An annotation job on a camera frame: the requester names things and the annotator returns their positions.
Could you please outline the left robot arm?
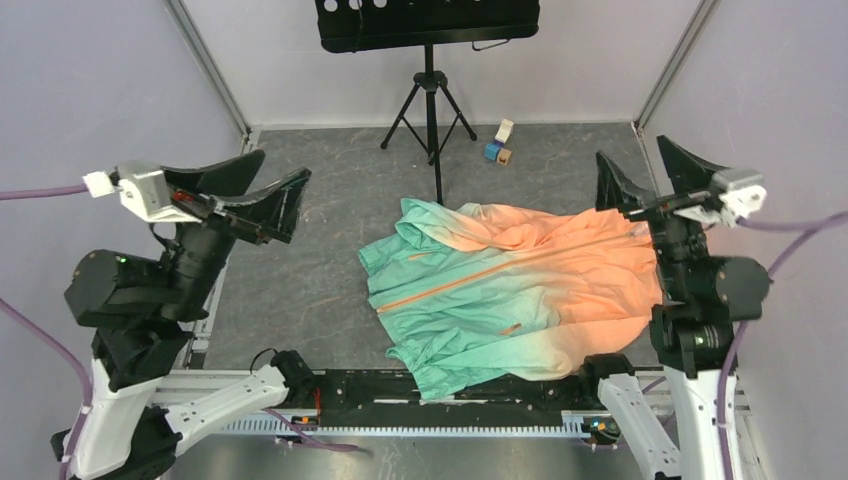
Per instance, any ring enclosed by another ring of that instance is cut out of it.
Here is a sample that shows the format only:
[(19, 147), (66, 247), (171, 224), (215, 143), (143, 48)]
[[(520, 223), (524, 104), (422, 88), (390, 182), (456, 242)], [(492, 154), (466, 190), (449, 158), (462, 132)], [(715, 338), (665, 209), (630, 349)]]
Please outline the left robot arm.
[(89, 396), (74, 426), (51, 444), (68, 479), (155, 479), (201, 439), (248, 414), (313, 397), (314, 374), (294, 351), (201, 398), (157, 406), (153, 396), (207, 318), (206, 302), (234, 245), (289, 243), (310, 170), (251, 185), (265, 159), (255, 150), (185, 169), (139, 161), (85, 178), (89, 192), (119, 195), (150, 225), (171, 224), (162, 255), (94, 250), (76, 266), (64, 297), (94, 332)]

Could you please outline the green and orange jacket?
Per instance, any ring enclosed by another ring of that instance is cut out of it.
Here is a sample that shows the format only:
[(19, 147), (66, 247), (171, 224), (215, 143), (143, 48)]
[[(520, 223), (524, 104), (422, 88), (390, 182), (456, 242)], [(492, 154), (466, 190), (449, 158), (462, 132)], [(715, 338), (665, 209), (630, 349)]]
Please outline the green and orange jacket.
[(368, 301), (424, 400), (504, 375), (563, 378), (617, 353), (661, 299), (648, 227), (405, 198), (392, 235), (360, 249)]

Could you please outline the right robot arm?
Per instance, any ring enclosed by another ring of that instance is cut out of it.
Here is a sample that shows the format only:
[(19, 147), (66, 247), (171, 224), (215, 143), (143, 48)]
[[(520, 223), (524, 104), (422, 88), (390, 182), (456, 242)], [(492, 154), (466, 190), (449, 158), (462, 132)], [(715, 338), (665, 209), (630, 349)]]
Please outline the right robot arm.
[(577, 392), (585, 405), (611, 414), (643, 478), (738, 479), (732, 348), (737, 325), (762, 315), (771, 279), (752, 258), (712, 255), (706, 231), (736, 226), (762, 208), (767, 192), (755, 170), (714, 164), (666, 136), (657, 144), (670, 194), (638, 186), (598, 153), (595, 205), (648, 228), (662, 292), (649, 334), (677, 432), (670, 435), (653, 413), (621, 354), (588, 356)]

